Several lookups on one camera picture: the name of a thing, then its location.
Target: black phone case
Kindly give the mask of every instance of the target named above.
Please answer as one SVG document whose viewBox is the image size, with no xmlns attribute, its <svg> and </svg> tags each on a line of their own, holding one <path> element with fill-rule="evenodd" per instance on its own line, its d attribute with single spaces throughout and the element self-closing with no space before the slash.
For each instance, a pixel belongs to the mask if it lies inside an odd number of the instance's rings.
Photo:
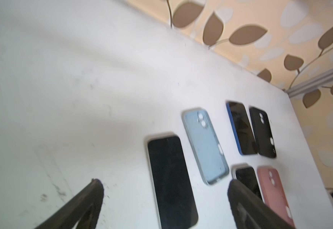
<svg viewBox="0 0 333 229">
<path fill-rule="evenodd" d="M 255 107 L 249 108 L 249 112 L 258 153 L 268 158 L 276 158 L 277 155 L 274 142 L 271 144 L 271 138 L 273 141 L 273 137 L 267 113 Z"/>
</svg>

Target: table surface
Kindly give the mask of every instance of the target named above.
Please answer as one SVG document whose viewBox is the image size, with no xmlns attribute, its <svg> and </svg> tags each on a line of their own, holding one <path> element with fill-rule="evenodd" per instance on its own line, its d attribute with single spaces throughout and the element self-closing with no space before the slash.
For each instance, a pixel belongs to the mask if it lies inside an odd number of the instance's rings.
<svg viewBox="0 0 333 229">
<path fill-rule="evenodd" d="M 277 159 L 238 153 L 227 100 L 267 112 Z M 122 2 L 0 0 L 0 228 L 33 228 L 92 178 L 105 188 L 98 228 L 157 228 L 145 141 L 166 132 L 182 142 L 195 228 L 235 228 L 231 174 L 205 185 L 183 127 L 195 107 L 209 113 L 230 167 L 278 170 L 297 228 L 333 228 L 280 89 Z"/>
</svg>

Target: black smartphone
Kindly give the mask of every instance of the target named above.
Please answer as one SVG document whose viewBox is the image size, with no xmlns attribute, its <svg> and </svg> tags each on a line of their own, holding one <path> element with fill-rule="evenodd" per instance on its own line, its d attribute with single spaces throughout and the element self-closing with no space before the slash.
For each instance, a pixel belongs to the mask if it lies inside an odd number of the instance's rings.
<svg viewBox="0 0 333 229">
<path fill-rule="evenodd" d="M 249 108 L 249 112 L 254 136 L 256 137 L 258 153 L 268 158 L 276 158 L 276 149 L 267 113 L 255 107 Z"/>
<path fill-rule="evenodd" d="M 198 213 L 179 137 L 151 140 L 147 149 L 161 228 L 194 226 Z"/>
<path fill-rule="evenodd" d="M 256 173 L 251 166 L 236 168 L 233 173 L 233 178 L 242 182 L 249 190 L 251 190 L 256 196 L 262 199 L 261 191 L 259 189 Z"/>
<path fill-rule="evenodd" d="M 242 103 L 228 102 L 226 109 L 230 117 L 237 148 L 241 155 L 257 154 L 256 141 Z"/>
</svg>

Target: phone screen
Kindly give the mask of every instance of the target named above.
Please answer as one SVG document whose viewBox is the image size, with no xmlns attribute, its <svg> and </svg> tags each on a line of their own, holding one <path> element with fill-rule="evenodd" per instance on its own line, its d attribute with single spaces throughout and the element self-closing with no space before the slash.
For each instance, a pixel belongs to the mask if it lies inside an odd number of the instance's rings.
<svg viewBox="0 0 333 229">
<path fill-rule="evenodd" d="M 258 153 L 256 141 L 244 105 L 236 102 L 229 102 L 228 105 L 236 130 L 235 137 L 239 140 L 241 153 L 243 155 Z"/>
<path fill-rule="evenodd" d="M 262 199 L 261 191 L 259 190 L 256 173 L 252 167 L 237 169 L 235 171 L 236 179 L 243 183 L 256 196 Z"/>
<path fill-rule="evenodd" d="M 161 228 L 190 228 L 198 213 L 179 137 L 152 140 L 147 148 Z"/>
</svg>

